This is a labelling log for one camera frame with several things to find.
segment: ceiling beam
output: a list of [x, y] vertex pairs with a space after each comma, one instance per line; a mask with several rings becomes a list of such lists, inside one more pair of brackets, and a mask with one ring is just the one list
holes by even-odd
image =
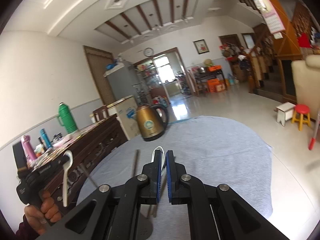
[[128, 34], [126, 34], [124, 31], [120, 30], [112, 22], [107, 21], [106, 24], [109, 25], [111, 28], [113, 28], [115, 31], [119, 32], [122, 36], [126, 37], [128, 40], [131, 38]]
[[151, 27], [150, 23], [148, 22], [148, 19], [147, 19], [146, 15], [142, 11], [141, 6], [137, 5], [136, 8], [138, 9], [138, 11], [139, 11], [141, 17], [143, 18], [144, 22], [146, 23], [146, 25], [148, 26], [148, 29], [152, 31], [152, 27]]
[[174, 23], [174, 0], [170, 0], [171, 22]]
[[123, 19], [125, 19], [127, 21], [127, 23], [129, 23], [129, 25], [135, 29], [135, 31], [141, 35], [141, 32], [139, 31], [139, 29], [136, 27], [136, 25], [134, 25], [134, 23], [129, 19], [129, 17], [125, 14], [125, 13], [120, 13], [120, 15], [122, 16]]
[[182, 10], [182, 17], [186, 17], [187, 16], [187, 6], [188, 6], [188, 1], [189, 0], [184, 0], [183, 3], [183, 10]]
[[163, 26], [163, 22], [162, 22], [162, 18], [161, 18], [161, 13], [160, 13], [158, 1], [157, 0], [152, 0], [152, 1], [153, 1], [153, 5], [155, 6], [155, 9], [156, 9], [156, 12], [157, 12], [157, 16], [158, 16], [158, 20], [159, 20], [160, 26]]

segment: red stool seat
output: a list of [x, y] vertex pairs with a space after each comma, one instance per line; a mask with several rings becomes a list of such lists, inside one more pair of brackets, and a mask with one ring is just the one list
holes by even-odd
[[305, 114], [305, 115], [306, 115], [307, 113], [310, 112], [309, 107], [306, 106], [306, 105], [296, 105], [294, 109], [295, 109], [296, 112], [299, 113], [299, 114]]

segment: silver bolt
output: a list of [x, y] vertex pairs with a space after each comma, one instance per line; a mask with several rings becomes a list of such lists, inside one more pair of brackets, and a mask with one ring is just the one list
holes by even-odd
[[181, 179], [184, 181], [188, 181], [188, 180], [191, 180], [191, 176], [189, 174], [183, 174], [181, 176]]
[[110, 187], [109, 187], [108, 185], [101, 185], [101, 186], [99, 187], [99, 190], [100, 190], [101, 192], [107, 192], [109, 189], [110, 189]]
[[140, 181], [144, 181], [148, 178], [148, 176], [146, 174], [140, 174], [137, 176], [137, 179]]
[[220, 184], [219, 189], [221, 189], [222, 191], [228, 191], [230, 187], [227, 184]]

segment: picture frame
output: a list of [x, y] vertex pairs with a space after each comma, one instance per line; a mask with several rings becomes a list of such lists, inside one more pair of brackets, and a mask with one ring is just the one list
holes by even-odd
[[198, 54], [209, 52], [209, 49], [205, 40], [194, 41], [193, 44], [195, 45]]

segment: hand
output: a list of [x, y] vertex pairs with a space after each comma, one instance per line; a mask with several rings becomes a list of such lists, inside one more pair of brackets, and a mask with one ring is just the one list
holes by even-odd
[[24, 208], [24, 213], [29, 225], [39, 235], [44, 234], [46, 231], [43, 224], [39, 221], [40, 218], [50, 219], [50, 222], [52, 223], [61, 219], [58, 206], [54, 203], [53, 198], [50, 197], [50, 193], [48, 191], [44, 191], [42, 197], [44, 198], [44, 201], [40, 210], [33, 205], [28, 205]]

